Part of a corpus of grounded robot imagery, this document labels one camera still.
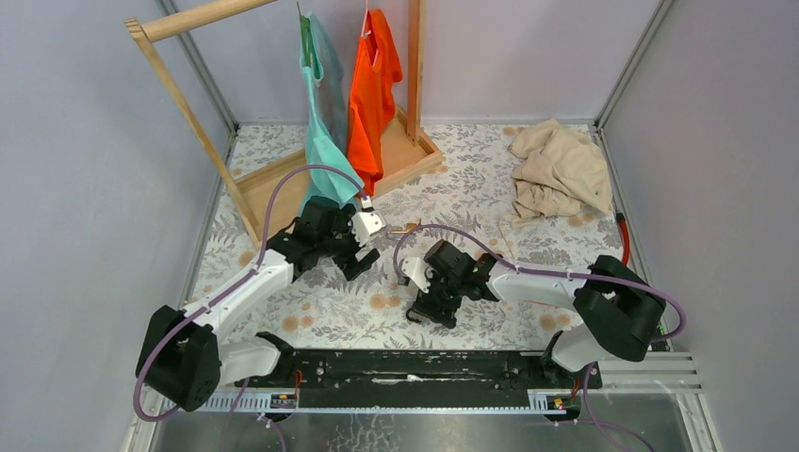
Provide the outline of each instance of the green hanger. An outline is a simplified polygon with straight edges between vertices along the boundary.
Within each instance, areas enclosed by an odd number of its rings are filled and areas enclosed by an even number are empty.
[[[297,1],[297,14],[300,15],[303,64],[305,66],[311,66],[311,20],[302,15],[299,0]]]

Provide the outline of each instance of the wooden pole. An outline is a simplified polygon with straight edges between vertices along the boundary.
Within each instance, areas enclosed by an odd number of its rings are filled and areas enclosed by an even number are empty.
[[[194,28],[235,16],[240,12],[258,8],[275,0],[216,0],[205,5],[176,12],[156,19],[141,28],[150,43],[165,40]]]
[[[427,22],[427,0],[408,0],[408,139],[419,140],[422,118],[422,73]]]
[[[230,192],[230,196],[233,198],[233,202],[236,204],[238,211],[243,217],[245,217],[243,219],[244,224],[247,225],[247,232],[250,234],[250,237],[253,238],[253,241],[257,243],[258,236],[255,233],[255,230],[253,230],[252,225],[259,223],[255,220],[255,214],[253,213],[252,208],[247,203],[247,200],[244,199],[244,196],[242,196],[238,186],[236,186],[236,181],[233,180],[233,176],[230,175],[230,172],[227,170],[227,167],[220,158],[219,153],[217,153],[217,149],[211,142],[211,138],[209,138],[208,134],[205,133],[205,130],[200,125],[200,121],[197,120],[197,117],[194,115],[194,111],[192,111],[191,107],[188,106],[186,97],[183,95],[183,92],[181,92],[180,88],[178,88],[174,78],[172,78],[169,69],[167,69],[166,64],[164,64],[164,60],[161,59],[161,55],[158,54],[158,51],[156,51],[153,43],[150,42],[147,35],[141,29],[141,24],[139,24],[138,19],[131,18],[126,20],[125,26],[127,26],[130,36],[139,46],[139,49],[144,54],[144,57],[147,58],[150,66],[153,67],[155,75],[157,75],[158,79],[161,80],[164,88],[167,89],[170,97],[172,97],[172,100],[175,102],[181,114],[186,119],[186,122],[188,122],[188,125],[191,127],[194,135],[196,135],[197,139],[200,140],[200,143],[203,144],[205,153],[208,154],[208,158],[211,159],[211,163],[214,164],[214,167],[216,167],[217,171],[221,175],[222,181],[224,181],[225,186]]]

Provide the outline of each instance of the teal shirt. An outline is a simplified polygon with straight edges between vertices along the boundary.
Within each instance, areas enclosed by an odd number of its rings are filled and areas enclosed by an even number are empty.
[[[363,181],[344,153],[347,109],[341,93],[343,73],[338,55],[313,13],[301,17],[301,35],[300,64],[308,96],[305,161],[309,165],[327,165],[342,170],[363,187]],[[338,174],[325,169],[311,169],[309,172],[311,182],[305,194],[306,201],[319,195],[344,205],[358,193],[350,181]]]

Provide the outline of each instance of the hanging shirt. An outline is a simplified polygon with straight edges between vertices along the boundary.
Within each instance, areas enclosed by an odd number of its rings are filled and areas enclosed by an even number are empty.
[[[383,178],[380,136],[394,118],[392,86],[402,80],[402,67],[391,28],[379,9],[367,14],[367,35],[361,36],[350,91],[347,158],[364,180],[365,190]]]
[[[308,165],[327,165],[342,170],[363,186],[341,146],[346,134],[346,110],[341,94],[341,64],[327,33],[313,13],[301,16],[300,64],[308,95],[308,130],[305,135],[305,161]],[[326,169],[310,169],[310,184],[302,205],[312,196],[324,196],[344,205],[358,192],[350,181]]]

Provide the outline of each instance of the red cable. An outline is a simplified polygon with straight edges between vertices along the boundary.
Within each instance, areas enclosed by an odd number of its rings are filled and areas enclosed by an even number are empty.
[[[629,231],[627,229],[627,219],[624,214],[619,212],[616,214],[616,223],[619,225],[619,231],[622,234],[622,242],[624,243],[624,252],[622,254],[622,264],[625,266],[629,264]]]

